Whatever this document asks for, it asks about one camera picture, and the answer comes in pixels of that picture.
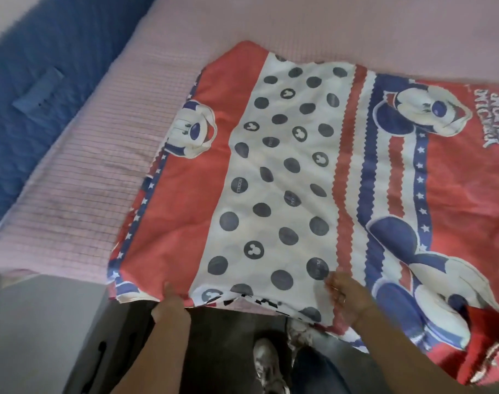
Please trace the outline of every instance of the gray polka dot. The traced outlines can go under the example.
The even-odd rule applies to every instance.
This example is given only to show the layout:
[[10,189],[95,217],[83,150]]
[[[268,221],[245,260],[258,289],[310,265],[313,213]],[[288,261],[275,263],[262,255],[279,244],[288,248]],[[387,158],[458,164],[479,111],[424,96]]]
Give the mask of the gray polka dot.
[[288,72],[288,76],[291,78],[299,77],[301,74],[303,74],[303,70],[299,67],[293,68]]
[[244,245],[244,254],[247,258],[257,260],[264,256],[264,246],[259,241],[249,241]]
[[237,283],[236,285],[233,285],[231,291],[233,293],[245,294],[246,296],[253,296],[251,286],[245,283]]
[[288,117],[283,114],[276,114],[272,117],[273,124],[284,124],[288,121]]
[[277,83],[277,80],[278,80],[278,79],[277,79],[275,76],[266,76],[266,77],[264,78],[264,82],[265,82],[266,84],[275,84],[275,83]]
[[318,166],[326,167],[328,165],[328,156],[324,152],[315,152],[312,159]]
[[260,178],[266,182],[273,182],[273,174],[267,167],[260,168]]
[[297,159],[294,158],[287,158],[284,161],[284,167],[286,167],[286,170],[292,173],[298,173],[300,171],[300,164]]
[[297,207],[301,204],[300,198],[294,194],[292,191],[284,192],[284,201],[287,205],[292,207]]
[[318,236],[324,236],[328,233],[330,230],[330,227],[326,223],[325,220],[323,220],[320,217],[313,217],[310,220],[310,230]]
[[299,107],[299,111],[302,114],[310,114],[315,110],[315,104],[314,103],[304,103]]
[[306,263],[306,271],[308,272],[308,275],[315,280],[325,279],[330,272],[325,260],[318,257],[313,257],[308,260]]
[[260,126],[257,122],[247,122],[244,124],[244,128],[247,131],[257,131],[260,128]]
[[326,197],[326,191],[324,189],[322,189],[319,185],[317,185],[317,184],[310,184],[310,189],[317,196],[320,196],[321,198],[325,198]]
[[269,105],[268,98],[258,97],[254,104],[257,109],[266,109]]
[[339,106],[339,98],[337,95],[332,94],[331,92],[326,95],[326,102],[328,102],[328,105],[330,105],[332,108],[336,108]]
[[208,289],[202,293],[202,301],[205,303],[209,303],[217,298],[222,296],[222,292],[218,289]]
[[253,213],[259,217],[269,217],[272,215],[272,209],[266,203],[257,203],[253,206]]
[[334,128],[326,123],[319,124],[319,134],[323,137],[331,137],[334,135]]
[[281,290],[286,291],[291,289],[293,286],[293,278],[288,272],[284,270],[277,270],[272,273],[272,283],[273,285]]
[[304,316],[310,318],[313,322],[321,322],[323,320],[317,308],[306,307],[300,310],[299,312]]
[[300,125],[293,127],[292,134],[293,138],[295,138],[299,142],[304,142],[306,141],[306,138],[308,138],[306,129],[304,127],[301,127]]
[[280,92],[280,97],[283,99],[292,99],[295,96],[295,90],[292,88],[285,88]]
[[244,143],[244,142],[239,142],[237,145],[235,145],[235,152],[239,154],[241,158],[247,158],[249,153],[249,146]]
[[306,79],[306,85],[310,88],[317,88],[320,86],[320,84],[323,82],[319,77],[317,76],[312,76],[308,77]]
[[239,217],[233,212],[225,212],[220,216],[220,227],[225,231],[234,231],[239,226]]
[[299,241],[299,235],[297,235],[291,228],[282,227],[279,230],[279,239],[285,245],[292,246]]
[[348,73],[343,68],[334,68],[334,75],[343,78],[348,76]]
[[222,256],[213,257],[207,264],[207,272],[211,275],[222,275],[227,270],[227,259]]
[[275,138],[275,137],[264,137],[264,138],[262,138],[262,143],[270,148],[274,148],[277,145],[279,145],[280,140],[279,140],[279,138]]
[[248,182],[246,178],[237,177],[231,182],[231,190],[235,193],[242,193],[248,189]]

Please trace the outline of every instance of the floor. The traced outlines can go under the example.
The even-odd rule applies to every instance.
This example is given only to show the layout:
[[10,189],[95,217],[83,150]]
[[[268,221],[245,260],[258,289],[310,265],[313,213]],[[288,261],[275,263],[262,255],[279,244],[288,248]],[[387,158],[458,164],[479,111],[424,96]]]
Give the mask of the floor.
[[[180,394],[261,394],[252,350],[262,336],[272,339],[285,358],[281,370],[289,372],[285,317],[206,307],[190,312],[192,326]],[[369,355],[329,336],[317,337],[314,346],[334,362],[353,394],[389,393]]]

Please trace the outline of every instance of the hand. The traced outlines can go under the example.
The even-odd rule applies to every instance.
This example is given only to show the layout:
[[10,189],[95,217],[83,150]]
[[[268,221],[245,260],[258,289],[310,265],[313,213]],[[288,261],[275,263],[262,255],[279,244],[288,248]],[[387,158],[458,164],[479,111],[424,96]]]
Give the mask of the hand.
[[189,313],[184,308],[184,302],[180,296],[175,293],[173,286],[169,282],[166,282],[164,284],[164,299],[151,311],[154,322],[157,323],[162,315],[168,312],[182,314],[182,311],[185,314],[185,317],[188,318]]
[[369,309],[377,305],[366,287],[344,272],[330,272],[325,279],[326,290],[335,311],[352,328]]

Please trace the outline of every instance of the cartoon character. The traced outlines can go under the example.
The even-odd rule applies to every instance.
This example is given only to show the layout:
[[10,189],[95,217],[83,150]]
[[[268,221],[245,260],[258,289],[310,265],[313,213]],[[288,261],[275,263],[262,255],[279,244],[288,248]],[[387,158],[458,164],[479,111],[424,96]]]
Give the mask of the cartoon character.
[[165,143],[165,150],[181,158],[196,158],[211,148],[217,135],[215,113],[190,100],[176,114]]
[[451,137],[459,134],[472,118],[470,109],[443,87],[407,79],[392,82],[396,83],[396,91],[384,91],[383,100],[372,111],[378,128],[392,135],[400,137],[420,128]]
[[398,320],[412,341],[429,334],[432,340],[463,349],[470,331],[458,311],[464,305],[499,311],[487,278],[460,258],[419,250],[419,236],[401,218],[379,218],[367,229],[412,272],[410,291],[387,278],[372,288],[380,307]]

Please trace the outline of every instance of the mickey mouse blanket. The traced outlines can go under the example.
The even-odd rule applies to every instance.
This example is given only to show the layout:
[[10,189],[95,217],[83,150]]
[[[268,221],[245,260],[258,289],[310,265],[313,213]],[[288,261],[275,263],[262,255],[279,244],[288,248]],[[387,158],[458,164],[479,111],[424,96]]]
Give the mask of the mickey mouse blanket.
[[423,351],[499,311],[499,86],[296,64],[251,42],[208,65],[112,252],[121,301],[237,297],[334,321],[323,279],[365,285]]

